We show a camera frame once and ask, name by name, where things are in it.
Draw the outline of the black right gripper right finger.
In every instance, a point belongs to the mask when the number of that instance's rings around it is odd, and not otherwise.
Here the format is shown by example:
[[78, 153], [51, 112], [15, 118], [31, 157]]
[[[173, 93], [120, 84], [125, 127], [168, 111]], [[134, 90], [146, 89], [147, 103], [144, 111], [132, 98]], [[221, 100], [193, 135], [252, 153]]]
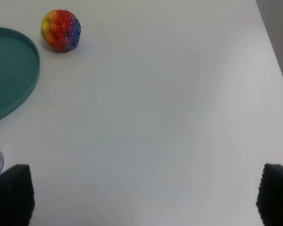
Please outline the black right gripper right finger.
[[265, 226], [283, 226], [283, 166], [264, 165], [256, 206]]

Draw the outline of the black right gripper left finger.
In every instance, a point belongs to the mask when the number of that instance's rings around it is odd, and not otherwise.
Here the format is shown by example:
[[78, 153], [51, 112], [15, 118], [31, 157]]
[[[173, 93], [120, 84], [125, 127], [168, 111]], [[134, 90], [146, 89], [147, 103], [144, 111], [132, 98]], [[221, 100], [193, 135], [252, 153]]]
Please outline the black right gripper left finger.
[[0, 226], [27, 226], [35, 207], [29, 165], [17, 164], [0, 175]]

